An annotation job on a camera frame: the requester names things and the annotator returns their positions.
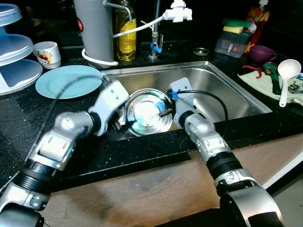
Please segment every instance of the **mug with cartoon print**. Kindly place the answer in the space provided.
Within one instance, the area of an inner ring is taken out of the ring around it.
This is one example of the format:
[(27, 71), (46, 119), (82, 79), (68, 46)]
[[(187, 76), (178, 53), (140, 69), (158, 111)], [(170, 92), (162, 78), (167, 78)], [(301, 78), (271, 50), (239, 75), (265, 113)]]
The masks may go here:
[(61, 56), (57, 43), (46, 41), (34, 45), (34, 55), (46, 69), (55, 69), (61, 65)]

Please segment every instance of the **red tag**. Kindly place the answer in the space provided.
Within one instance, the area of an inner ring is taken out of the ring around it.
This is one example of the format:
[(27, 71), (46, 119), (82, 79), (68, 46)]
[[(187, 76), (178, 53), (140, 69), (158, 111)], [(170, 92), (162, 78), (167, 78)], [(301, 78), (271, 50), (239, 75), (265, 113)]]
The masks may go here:
[(83, 32), (84, 27), (83, 27), (82, 22), (80, 21), (79, 18), (77, 18), (77, 21), (78, 21), (78, 26), (79, 26), (79, 28), (80, 28), (80, 31)]

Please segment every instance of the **speckled granite countertop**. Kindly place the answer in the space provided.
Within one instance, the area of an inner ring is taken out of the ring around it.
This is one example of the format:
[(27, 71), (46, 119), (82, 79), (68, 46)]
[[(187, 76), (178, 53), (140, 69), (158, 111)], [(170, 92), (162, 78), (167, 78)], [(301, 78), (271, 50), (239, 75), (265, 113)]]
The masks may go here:
[[(181, 48), (174, 45), (170, 47), (170, 51), (164, 51), (155, 61), (148, 59), (147, 52), (141, 52), (135, 61), (121, 62), (118, 67), (143, 67), (190, 61), (211, 62), (273, 111), (216, 123), (218, 129), (227, 127), (225, 140), (231, 149), (303, 132), (303, 108), (300, 105), (290, 104), (284, 109), (280, 108), (278, 101), (252, 89), (238, 78), (238, 73), (241, 75), (249, 72), (242, 69), (247, 61), (246, 56), (235, 59), (212, 52), (207, 57), (199, 57), (192, 53), (190, 45)], [(63, 65), (74, 64), (87, 65), (87, 62), (83, 59), (63, 62)], [(97, 96), (98, 89), (80, 98), (59, 101), (46, 129), (53, 125), (53, 120), (59, 113), (87, 110), (94, 104)], [(0, 187), (22, 164), (51, 102), (52, 99), (36, 92), (35, 85), (0, 96)], [(186, 160), (187, 152), (195, 149), (195, 144), (183, 129), (117, 142), (90, 137), (77, 145), (67, 169), (58, 175), (56, 190)]]

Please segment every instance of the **light blue plate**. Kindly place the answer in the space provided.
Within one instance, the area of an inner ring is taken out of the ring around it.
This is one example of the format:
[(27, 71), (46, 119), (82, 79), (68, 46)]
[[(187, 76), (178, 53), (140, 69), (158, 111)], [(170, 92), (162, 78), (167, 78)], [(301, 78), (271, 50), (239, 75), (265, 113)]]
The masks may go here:
[[(99, 70), (89, 66), (63, 66), (43, 74), (36, 82), (36, 90), (45, 97), (56, 98), (65, 85), (83, 76), (99, 76), (102, 78)], [(59, 99), (76, 98), (86, 95), (96, 90), (101, 83), (102, 81), (100, 79), (82, 79), (66, 89)]]

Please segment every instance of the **cooking oil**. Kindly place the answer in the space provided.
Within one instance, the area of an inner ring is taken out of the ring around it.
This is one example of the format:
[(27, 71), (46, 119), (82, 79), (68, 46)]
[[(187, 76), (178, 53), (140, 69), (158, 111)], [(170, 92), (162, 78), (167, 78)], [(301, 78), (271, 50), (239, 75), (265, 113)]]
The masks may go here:
[[(116, 32), (121, 33), (136, 28), (135, 13), (131, 10), (133, 17), (132, 23), (129, 22), (127, 12), (116, 9)], [(136, 32), (123, 35), (117, 38), (118, 59), (123, 61), (133, 61), (136, 55)]]

